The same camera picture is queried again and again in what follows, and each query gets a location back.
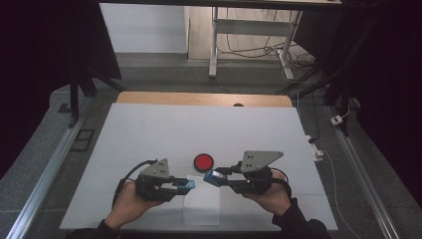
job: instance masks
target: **sleeve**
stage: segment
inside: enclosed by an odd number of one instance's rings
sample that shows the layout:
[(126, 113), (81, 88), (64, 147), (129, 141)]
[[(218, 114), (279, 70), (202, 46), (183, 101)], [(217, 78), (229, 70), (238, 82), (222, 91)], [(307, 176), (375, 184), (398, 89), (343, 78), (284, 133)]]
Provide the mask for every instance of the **sleeve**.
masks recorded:
[(292, 206), (279, 217), (274, 215), (273, 224), (282, 228), (282, 238), (295, 239), (330, 239), (322, 222), (311, 219), (307, 221), (298, 206), (298, 200), (292, 198)]
[(103, 220), (97, 229), (85, 228), (71, 232), (66, 239), (116, 239), (118, 231), (109, 228)]
[(90, 239), (116, 239), (118, 235), (119, 232), (109, 228), (103, 220)]

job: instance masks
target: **hand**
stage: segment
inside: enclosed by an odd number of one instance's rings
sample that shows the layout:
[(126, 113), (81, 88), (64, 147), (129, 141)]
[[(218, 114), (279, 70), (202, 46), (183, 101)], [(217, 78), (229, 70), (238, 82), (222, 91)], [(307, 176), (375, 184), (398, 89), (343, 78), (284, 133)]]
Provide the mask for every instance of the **hand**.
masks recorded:
[(129, 181), (121, 190), (111, 213), (105, 219), (105, 224), (113, 230), (118, 230), (124, 224), (136, 220), (149, 208), (161, 203), (159, 201), (144, 201), (136, 193), (135, 183)]
[[(271, 169), (274, 178), (285, 180), (286, 176), (277, 170)], [(256, 201), (265, 210), (274, 213), (278, 216), (283, 216), (285, 212), (291, 207), (286, 188), (280, 183), (273, 183), (271, 188), (264, 194), (242, 194), (245, 198)]]

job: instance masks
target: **round red object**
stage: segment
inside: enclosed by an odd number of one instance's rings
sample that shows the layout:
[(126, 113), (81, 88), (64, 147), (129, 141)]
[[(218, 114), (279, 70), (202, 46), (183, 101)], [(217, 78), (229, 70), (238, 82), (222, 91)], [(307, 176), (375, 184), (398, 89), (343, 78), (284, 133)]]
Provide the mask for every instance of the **round red object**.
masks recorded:
[(214, 166), (214, 159), (207, 153), (201, 153), (195, 157), (193, 165), (199, 172), (207, 172)]

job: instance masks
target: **cable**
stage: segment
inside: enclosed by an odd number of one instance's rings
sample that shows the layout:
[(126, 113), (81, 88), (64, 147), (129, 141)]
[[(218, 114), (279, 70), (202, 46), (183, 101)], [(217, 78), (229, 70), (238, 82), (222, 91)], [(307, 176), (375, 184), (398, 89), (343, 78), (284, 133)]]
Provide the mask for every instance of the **cable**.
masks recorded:
[(268, 15), (270, 14), (270, 9), (267, 9), (267, 15), (263, 18), (263, 21), (268, 18)]
[(229, 92), (228, 90), (226, 90), (225, 88), (223, 88), (222, 86), (218, 86), (219, 89), (225, 91), (228, 94), (232, 94), (231, 92)]
[(303, 76), (301, 76), (298, 80), (296, 80), (296, 81), (289, 81), (289, 80), (287, 79), (286, 75), (285, 75), (285, 67), (286, 67), (288, 64), (290, 64), (290, 63), (287, 63), (287, 64), (285, 64), (284, 66), (282, 66), (282, 77), (283, 77), (283, 80), (285, 80), (285, 82), (290, 83), (290, 84), (314, 84), (314, 83), (317, 83), (317, 82), (301, 82), (301, 79), (304, 79), (305, 77), (310, 77), (311, 75), (309, 75), (309, 76), (308, 76), (308, 74), (310, 74), (312, 71), (316, 71), (316, 69), (317, 69), (317, 68), (310, 68), (310, 69), (309, 69), (307, 72), (305, 72), (305, 73), (304, 73), (304, 75), (303, 75)]
[(126, 181), (127, 180), (131, 180), (131, 181), (133, 181), (133, 179), (130, 179), (129, 177), (135, 172), (135, 171), (137, 171), (140, 167), (142, 167), (142, 166), (144, 166), (144, 165), (146, 165), (146, 164), (149, 164), (149, 165), (152, 165), (152, 164), (154, 164), (154, 163), (156, 163), (158, 160), (147, 160), (147, 161), (144, 161), (144, 162), (142, 162), (142, 163), (140, 163), (140, 164), (138, 164), (136, 167), (134, 167), (127, 175), (126, 175), (126, 177), (124, 177), (124, 178), (122, 178), (119, 182), (118, 182), (118, 185), (117, 185), (117, 188), (115, 189), (115, 192), (114, 192), (114, 197), (112, 198), (112, 205), (111, 205), (111, 207), (113, 207), (114, 206), (114, 204), (115, 204), (115, 201), (117, 200), (117, 198), (118, 198), (118, 195), (120, 194), (120, 192), (121, 192), (121, 190), (123, 189), (123, 187), (124, 187), (124, 184), (126, 183)]
[[(296, 81), (292, 82), (293, 84), (300, 84), (302, 82), (304, 82), (307, 78), (311, 77), (313, 74), (315, 74), (317, 72), (318, 68), (311, 68), (309, 69), (306, 73), (304, 73), (299, 79), (297, 79)], [(289, 85), (286, 86), (280, 90), (276, 91), (276, 95), (279, 95), (280, 93), (285, 93), (286, 91), (288, 91), (291, 87), (293, 87), (294, 85)]]
[(329, 156), (329, 154), (328, 154), (328, 152), (327, 151), (325, 151), (325, 150), (322, 150), (322, 152), (323, 153), (325, 153), (327, 156), (328, 156), (328, 160), (329, 160), (329, 162), (331, 163), (331, 169), (332, 169), (332, 178), (333, 178), (333, 181), (334, 181), (334, 200), (335, 200), (335, 206), (337, 207), (337, 211), (338, 211), (338, 214), (340, 215), (340, 217), (341, 217), (341, 220), (343, 220), (343, 222), (345, 223), (345, 225), (348, 227), (348, 229), (357, 237), (357, 238), (359, 238), (360, 239), (360, 237), (351, 229), (351, 227), (347, 224), (347, 222), (344, 220), (344, 218), (343, 218), (343, 216), (342, 216), (342, 214), (341, 214), (341, 212), (340, 212), (340, 209), (338, 208), (338, 202), (337, 202), (337, 189), (336, 189), (336, 184), (335, 184), (335, 173), (334, 173), (334, 165), (332, 164), (332, 160), (331, 160), (331, 157)]
[(343, 118), (347, 117), (349, 112), (350, 112), (350, 105), (347, 105), (347, 113), (344, 116), (342, 116), (341, 118), (343, 119)]
[[(276, 14), (274, 15), (273, 21), (276, 21), (277, 13), (278, 13), (278, 10), (276, 10)], [(227, 19), (229, 18), (229, 8), (226, 8), (226, 18)], [(222, 51), (222, 50), (220, 50), (218, 48), (218, 46), (217, 46), (217, 50), (220, 53), (223, 53), (223, 54), (232, 54), (232, 55), (236, 55), (236, 56), (244, 57), (244, 58), (261, 58), (261, 57), (266, 57), (266, 56), (270, 56), (270, 53), (273, 52), (273, 50), (270, 47), (267, 47), (268, 42), (270, 41), (270, 38), (271, 38), (271, 36), (269, 36), (267, 38), (267, 42), (266, 42), (265, 46), (262, 47), (262, 48), (245, 49), (245, 50), (233, 50), (231, 48), (231, 46), (230, 46), (229, 34), (226, 34), (227, 46), (228, 46), (230, 52)], [(277, 45), (274, 45), (274, 46), (278, 47), (278, 46), (282, 46), (282, 45), (284, 45), (284, 43), (280, 43), (280, 44), (277, 44)], [(243, 55), (243, 54), (239, 54), (241, 52), (251, 52), (251, 51), (257, 51), (257, 50), (264, 50), (265, 51), (265, 54), (259, 55), (259, 56), (246, 56), (246, 55)]]

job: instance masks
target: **gray metal bar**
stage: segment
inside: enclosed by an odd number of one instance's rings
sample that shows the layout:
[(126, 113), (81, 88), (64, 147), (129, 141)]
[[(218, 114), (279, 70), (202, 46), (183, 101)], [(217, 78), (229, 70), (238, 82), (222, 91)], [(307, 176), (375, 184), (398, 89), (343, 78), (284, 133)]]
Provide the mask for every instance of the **gray metal bar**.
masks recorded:
[(217, 29), (218, 29), (218, 7), (214, 7), (212, 14), (212, 45), (210, 57), (210, 70), (208, 76), (210, 78), (217, 77)]
[(283, 71), (285, 72), (285, 75), (286, 75), (286, 80), (288, 81), (291, 81), (295, 78), (293, 76), (292, 69), (288, 66), (289, 60), (288, 60), (287, 55), (289, 52), (289, 48), (292, 44), (293, 37), (295, 36), (296, 29), (299, 24), (299, 19), (301, 18), (301, 14), (302, 14), (302, 11), (296, 12), (296, 15), (294, 16), (293, 21), (289, 23), (289, 32), (286, 35), (287, 38), (285, 41), (285, 46), (283, 47), (282, 52), (279, 53), (279, 59), (280, 59), (280, 62), (282, 63)]
[(287, 22), (219, 19), (217, 32), (220, 34), (287, 37), (290, 28), (291, 23)]
[(44, 169), (43, 174), (41, 174), (40, 179), (38, 180), (31, 195), (25, 203), (25, 206), (16, 219), (15, 224), (7, 235), (7, 239), (24, 238), (25, 234), (28, 232), (38, 209), (43, 203), (45, 196), (49, 192), (50, 186), (53, 184), (53, 181), (56, 178), (60, 167), (62, 166), (62, 163), (72, 145), (72, 142), (74, 141), (82, 123), (86, 118), (86, 109), (88, 108), (89, 103), (90, 100), (86, 100), (84, 102), (80, 117), (76, 124), (74, 127), (68, 128), (68, 130), (63, 135), (59, 145), (53, 152), (49, 163)]
[[(335, 117), (329, 107), (325, 107), (325, 110), (330, 119)], [(335, 128), (335, 133), (337, 134), (341, 146), (350, 162), (351, 168), (353, 169), (354, 174), (359, 181), (363, 193), (365, 194), (366, 200), (374, 211), (375, 218), (378, 221), (379, 227), (382, 233), (384, 233), (385, 238), (399, 239), (400, 237), (393, 224), (393, 221), (391, 220), (391, 217), (388, 214), (388, 211), (386, 210), (381, 198), (378, 196), (378, 193), (376, 192), (372, 181), (366, 172), (366, 169), (364, 168), (359, 156), (357, 155), (350, 138), (344, 136), (339, 127)]]

